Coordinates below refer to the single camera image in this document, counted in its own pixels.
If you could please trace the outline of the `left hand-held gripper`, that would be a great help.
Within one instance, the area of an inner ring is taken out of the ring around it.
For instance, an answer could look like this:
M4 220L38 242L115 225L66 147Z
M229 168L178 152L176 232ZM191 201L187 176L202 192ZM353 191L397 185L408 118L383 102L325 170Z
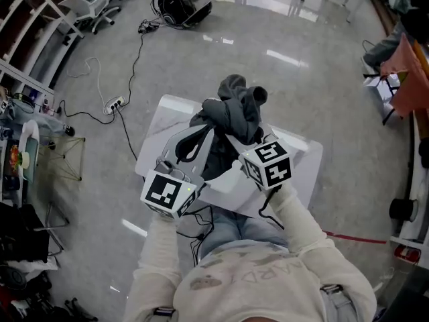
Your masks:
M206 186L200 176L204 170L214 129L197 125L174 134L162 152L162 158L145 178L141 200L152 211L171 219L180 219L199 198ZM184 170L175 165L182 163Z

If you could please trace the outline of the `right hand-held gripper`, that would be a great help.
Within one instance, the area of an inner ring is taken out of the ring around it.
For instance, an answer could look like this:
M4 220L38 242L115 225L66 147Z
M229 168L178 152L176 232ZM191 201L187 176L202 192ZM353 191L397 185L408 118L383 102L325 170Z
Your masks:
M293 153L287 142L269 133L260 144L242 144L236 137L226 135L239 154L242 171L259 188L273 189L291 179Z

